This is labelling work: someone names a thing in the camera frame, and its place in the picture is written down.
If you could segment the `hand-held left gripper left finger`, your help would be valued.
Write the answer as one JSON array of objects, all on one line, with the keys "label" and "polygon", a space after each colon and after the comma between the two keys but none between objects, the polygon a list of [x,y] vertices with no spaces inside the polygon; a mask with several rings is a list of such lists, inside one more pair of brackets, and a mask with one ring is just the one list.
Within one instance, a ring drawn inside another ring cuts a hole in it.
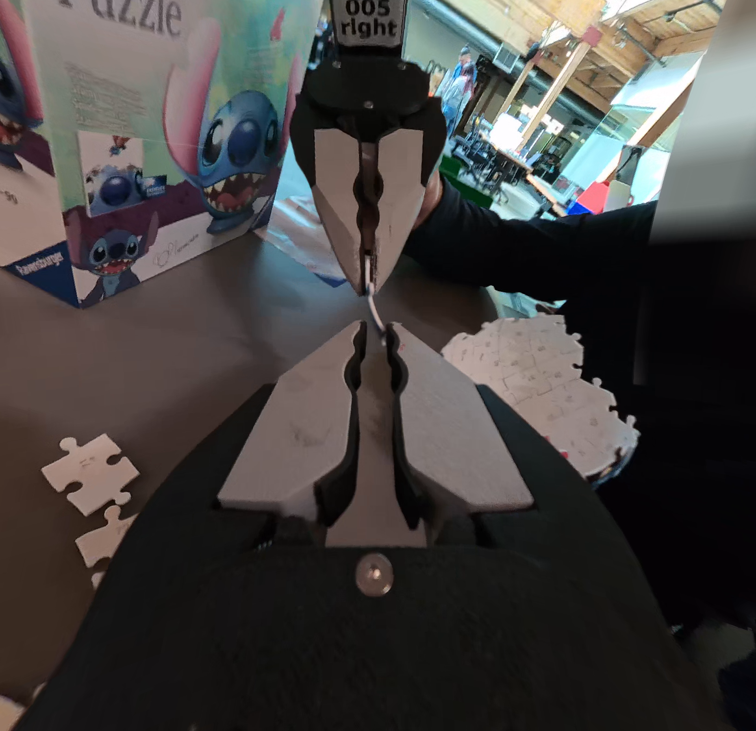
[{"label": "hand-held left gripper left finger", "polygon": [[342,516],[356,489],[366,343],[355,321],[278,378],[218,493],[223,509],[326,528]]}]

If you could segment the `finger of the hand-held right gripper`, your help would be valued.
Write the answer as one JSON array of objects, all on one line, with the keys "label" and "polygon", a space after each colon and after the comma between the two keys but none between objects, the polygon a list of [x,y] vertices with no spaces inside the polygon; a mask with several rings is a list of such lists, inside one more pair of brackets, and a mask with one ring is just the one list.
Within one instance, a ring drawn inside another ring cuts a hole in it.
[{"label": "finger of the hand-held right gripper", "polygon": [[377,144],[377,173],[383,190],[377,202],[372,278],[379,291],[393,272],[425,196],[422,175],[423,133],[396,130]]},{"label": "finger of the hand-held right gripper", "polygon": [[367,294],[371,214],[364,199],[361,145],[339,129],[315,131],[315,206],[335,257],[354,291]]}]

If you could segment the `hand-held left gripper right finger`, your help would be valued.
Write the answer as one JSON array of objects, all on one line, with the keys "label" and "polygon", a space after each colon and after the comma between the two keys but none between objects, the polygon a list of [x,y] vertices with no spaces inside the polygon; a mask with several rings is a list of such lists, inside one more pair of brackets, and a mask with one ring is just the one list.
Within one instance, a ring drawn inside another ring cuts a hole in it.
[{"label": "hand-held left gripper right finger", "polygon": [[390,323],[395,496],[410,529],[440,531],[456,516],[534,507],[477,385],[438,352]]}]

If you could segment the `partly built puzzle ball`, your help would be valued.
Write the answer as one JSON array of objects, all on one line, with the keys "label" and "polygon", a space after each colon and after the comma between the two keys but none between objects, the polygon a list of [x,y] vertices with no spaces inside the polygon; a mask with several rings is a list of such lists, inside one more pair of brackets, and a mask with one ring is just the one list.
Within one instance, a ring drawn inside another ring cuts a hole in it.
[{"label": "partly built puzzle ball", "polygon": [[500,318],[453,337],[441,354],[510,405],[592,484],[617,476],[639,441],[600,378],[583,377],[584,348],[561,315]]}]

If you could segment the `white jigsaw puzzle piece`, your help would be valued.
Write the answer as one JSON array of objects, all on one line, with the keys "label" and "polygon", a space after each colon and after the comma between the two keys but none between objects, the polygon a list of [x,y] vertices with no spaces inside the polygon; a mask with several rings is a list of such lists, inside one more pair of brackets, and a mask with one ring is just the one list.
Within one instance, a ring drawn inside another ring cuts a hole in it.
[{"label": "white jigsaw puzzle piece", "polygon": [[373,280],[373,255],[370,252],[366,252],[364,254],[363,266],[364,266],[364,295],[367,299],[367,305],[371,313],[373,324],[379,334],[380,343],[383,347],[385,347],[386,340],[387,340],[387,328],[376,306],[376,301],[375,301],[376,288],[375,288],[375,283]]}]

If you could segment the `puzzle pieces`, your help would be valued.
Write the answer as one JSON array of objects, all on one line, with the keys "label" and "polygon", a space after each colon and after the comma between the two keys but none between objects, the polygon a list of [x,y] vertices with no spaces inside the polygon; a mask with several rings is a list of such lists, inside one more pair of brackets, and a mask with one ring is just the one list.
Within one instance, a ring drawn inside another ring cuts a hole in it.
[{"label": "puzzle pieces", "polygon": [[133,462],[107,434],[85,444],[65,437],[59,447],[63,456],[42,468],[48,484],[83,517],[96,516],[97,528],[74,541],[82,562],[90,573],[93,590],[104,579],[105,571],[95,571],[100,562],[110,561],[130,531],[137,515],[123,516],[122,509],[131,501],[128,486],[140,477]]}]

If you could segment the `person's right forearm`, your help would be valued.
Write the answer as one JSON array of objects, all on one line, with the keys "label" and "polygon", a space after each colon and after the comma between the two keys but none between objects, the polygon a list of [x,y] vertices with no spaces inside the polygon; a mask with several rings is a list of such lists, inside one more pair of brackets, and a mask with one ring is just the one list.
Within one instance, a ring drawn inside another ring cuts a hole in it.
[{"label": "person's right forearm", "polygon": [[439,206],[403,248],[441,280],[553,302],[571,300],[600,281],[628,280],[640,268],[655,201],[556,220],[502,218],[466,201],[442,178]]}]

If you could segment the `puzzle instruction leaflet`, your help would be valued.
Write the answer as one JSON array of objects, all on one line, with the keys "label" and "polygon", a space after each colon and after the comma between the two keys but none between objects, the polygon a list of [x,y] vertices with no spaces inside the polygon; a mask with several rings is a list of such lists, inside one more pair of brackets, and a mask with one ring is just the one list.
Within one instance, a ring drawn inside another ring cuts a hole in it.
[{"label": "puzzle instruction leaflet", "polygon": [[276,198],[267,224],[255,233],[331,287],[347,283],[311,196]]}]

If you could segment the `printed cardboard puzzle box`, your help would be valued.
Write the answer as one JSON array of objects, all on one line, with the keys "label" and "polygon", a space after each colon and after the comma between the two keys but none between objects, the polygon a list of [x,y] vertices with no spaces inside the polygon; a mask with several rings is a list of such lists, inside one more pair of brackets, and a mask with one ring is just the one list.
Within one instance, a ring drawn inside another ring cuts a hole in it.
[{"label": "printed cardboard puzzle box", "polygon": [[87,309],[267,226],[324,0],[1,0],[1,265]]}]

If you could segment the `person's right hand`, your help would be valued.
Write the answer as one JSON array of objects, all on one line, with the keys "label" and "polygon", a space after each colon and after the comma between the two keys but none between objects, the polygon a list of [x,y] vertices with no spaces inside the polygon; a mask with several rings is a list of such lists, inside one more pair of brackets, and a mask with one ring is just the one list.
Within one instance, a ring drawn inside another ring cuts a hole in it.
[{"label": "person's right hand", "polygon": [[425,189],[421,209],[413,224],[413,230],[419,228],[439,206],[444,194],[444,180],[438,170],[432,173]]}]

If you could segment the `green storage bin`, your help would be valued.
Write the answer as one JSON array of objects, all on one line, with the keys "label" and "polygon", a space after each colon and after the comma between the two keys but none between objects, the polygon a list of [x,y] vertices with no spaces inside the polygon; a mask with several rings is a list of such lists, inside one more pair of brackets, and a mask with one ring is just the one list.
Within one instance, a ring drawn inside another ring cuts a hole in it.
[{"label": "green storage bin", "polygon": [[478,187],[471,169],[461,159],[442,155],[439,172],[466,201],[484,209],[492,209],[493,197]]}]

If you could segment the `red storage box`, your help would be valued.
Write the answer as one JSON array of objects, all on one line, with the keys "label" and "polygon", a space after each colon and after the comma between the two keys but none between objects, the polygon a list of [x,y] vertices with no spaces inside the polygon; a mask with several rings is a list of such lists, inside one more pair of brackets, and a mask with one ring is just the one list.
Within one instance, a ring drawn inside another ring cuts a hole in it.
[{"label": "red storage box", "polygon": [[610,194],[610,181],[595,181],[575,200],[583,209],[592,214],[600,214],[606,206]]}]

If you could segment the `person's dark clothed torso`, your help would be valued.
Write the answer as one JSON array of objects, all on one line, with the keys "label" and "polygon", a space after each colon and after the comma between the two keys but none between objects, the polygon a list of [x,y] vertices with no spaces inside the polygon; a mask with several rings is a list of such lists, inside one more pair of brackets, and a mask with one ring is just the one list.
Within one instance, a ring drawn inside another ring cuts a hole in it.
[{"label": "person's dark clothed torso", "polygon": [[587,363],[637,418],[598,489],[673,638],[754,729],[754,228],[653,239],[657,204],[569,216]]}]

